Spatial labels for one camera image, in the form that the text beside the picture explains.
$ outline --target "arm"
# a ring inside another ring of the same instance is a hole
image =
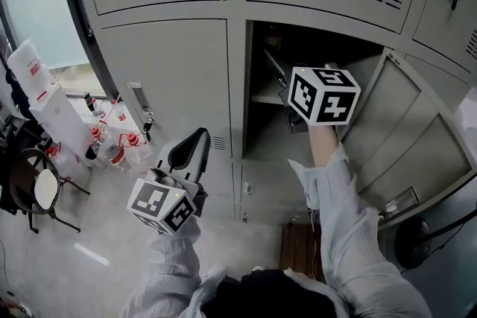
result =
[[[310,127],[316,168],[291,163],[320,207],[326,283],[360,317],[430,317],[423,297],[378,248],[378,214],[358,196],[348,158],[331,127]]]
[[[175,236],[156,234],[149,242],[149,274],[123,308],[121,318],[178,317],[200,284],[192,244],[200,229],[191,218]]]

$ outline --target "white sleeve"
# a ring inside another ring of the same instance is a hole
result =
[[[358,317],[430,317],[424,298],[379,251],[378,213],[359,198],[347,162],[341,143],[325,167],[290,161],[307,202],[319,204],[326,283]]]
[[[199,238],[195,217],[175,236],[157,235],[149,242],[149,274],[140,281],[121,318],[178,317],[200,284],[199,259],[192,244]]]

